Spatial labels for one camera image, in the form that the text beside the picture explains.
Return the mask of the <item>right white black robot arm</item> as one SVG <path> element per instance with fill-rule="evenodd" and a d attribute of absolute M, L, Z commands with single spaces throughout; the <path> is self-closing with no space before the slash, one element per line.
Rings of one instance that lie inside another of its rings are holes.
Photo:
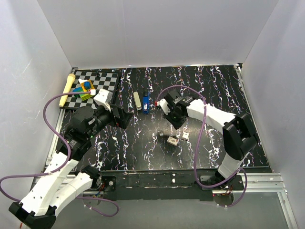
<path fill-rule="evenodd" d="M 228 189 L 233 184 L 233 178 L 247 155 L 259 144 L 260 140 L 250 115 L 237 115 L 217 109 L 207 104 L 204 98 L 182 96 L 173 90 L 158 101 L 164 112 L 164 118 L 175 129 L 179 129 L 187 118 L 196 119 L 202 125 L 209 125 L 223 135 L 226 154 L 215 174 L 206 181 L 196 183 L 203 188 L 219 187 Z"/>

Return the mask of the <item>staple box one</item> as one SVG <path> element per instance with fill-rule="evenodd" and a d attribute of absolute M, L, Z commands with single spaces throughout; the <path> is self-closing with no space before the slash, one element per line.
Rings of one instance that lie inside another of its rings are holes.
<path fill-rule="evenodd" d="M 182 139 L 185 140 L 185 141 L 188 141 L 189 133 L 188 132 L 183 132 Z"/>

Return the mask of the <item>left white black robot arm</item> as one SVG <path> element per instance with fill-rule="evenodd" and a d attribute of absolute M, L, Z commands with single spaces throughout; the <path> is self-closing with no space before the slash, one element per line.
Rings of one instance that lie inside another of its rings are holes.
<path fill-rule="evenodd" d="M 58 214 L 86 190 L 101 187 L 98 169 L 86 166 L 76 177 L 61 187 L 66 176 L 78 165 L 91 148 L 91 139 L 107 125 L 125 129 L 133 114 L 121 106 L 90 106 L 78 108 L 70 121 L 61 145 L 54 154 L 45 174 L 22 200 L 13 202 L 9 212 L 31 229 L 50 229 Z"/>

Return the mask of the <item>staple box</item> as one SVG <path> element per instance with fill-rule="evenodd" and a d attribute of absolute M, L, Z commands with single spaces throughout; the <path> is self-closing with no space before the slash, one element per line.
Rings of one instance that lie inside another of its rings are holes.
<path fill-rule="evenodd" d="M 171 144 L 171 145 L 173 145 L 173 146 L 177 146 L 178 145 L 178 139 L 176 139 L 176 138 L 173 138 L 173 137 L 168 137 L 168 139 L 167 139 L 167 143 L 169 143 L 169 144 Z"/>

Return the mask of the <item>white cream stapler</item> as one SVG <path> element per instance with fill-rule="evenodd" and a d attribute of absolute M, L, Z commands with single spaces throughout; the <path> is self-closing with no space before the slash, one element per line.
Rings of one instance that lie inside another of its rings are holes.
<path fill-rule="evenodd" d="M 142 105 L 141 105 L 141 100 L 140 100 L 138 92 L 134 92 L 133 93 L 133 98 L 134 98 L 136 109 L 138 111 L 141 110 L 142 109 Z"/>

